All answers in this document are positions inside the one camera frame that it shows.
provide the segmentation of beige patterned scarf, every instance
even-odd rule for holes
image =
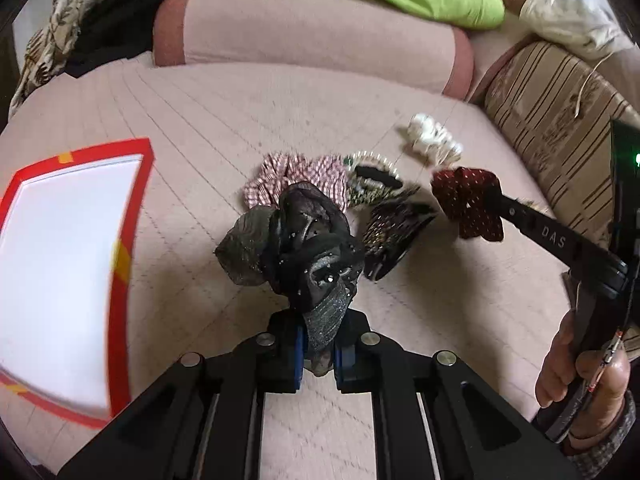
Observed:
[[[36,88],[62,72],[80,34],[85,0],[53,0],[49,23],[27,44],[20,83],[11,99],[9,119]]]

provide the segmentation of striped cushion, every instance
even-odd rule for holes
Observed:
[[[558,219],[608,244],[613,215],[610,119],[640,127],[640,116],[585,62],[546,42],[520,51],[496,76],[486,113],[521,156]]]

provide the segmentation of red scrunchie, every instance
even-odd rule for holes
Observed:
[[[487,170],[442,170],[431,179],[433,195],[449,220],[459,222],[461,238],[481,236],[490,242],[501,242],[502,219],[484,208],[484,193],[491,187],[500,189],[500,181]]]

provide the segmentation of metal bolt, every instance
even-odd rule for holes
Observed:
[[[258,334],[255,338],[255,342],[260,346],[271,346],[276,342],[276,336],[270,334],[269,332],[262,332]]]
[[[360,336],[360,341],[367,346],[375,346],[380,342],[380,336],[375,332],[365,332]]]
[[[441,365],[445,365],[445,366],[451,366],[452,364],[455,364],[455,362],[458,360],[456,355],[453,352],[450,352],[449,350],[443,350],[442,352],[438,352],[438,354],[436,355],[436,359]]]
[[[200,362],[200,356],[196,352],[187,352],[180,358],[180,364],[187,368],[197,365]]]

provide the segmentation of pearl hair accessory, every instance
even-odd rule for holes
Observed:
[[[424,155],[432,166],[447,167],[462,156],[462,144],[427,114],[415,114],[409,121],[407,134],[414,142],[414,152]]]

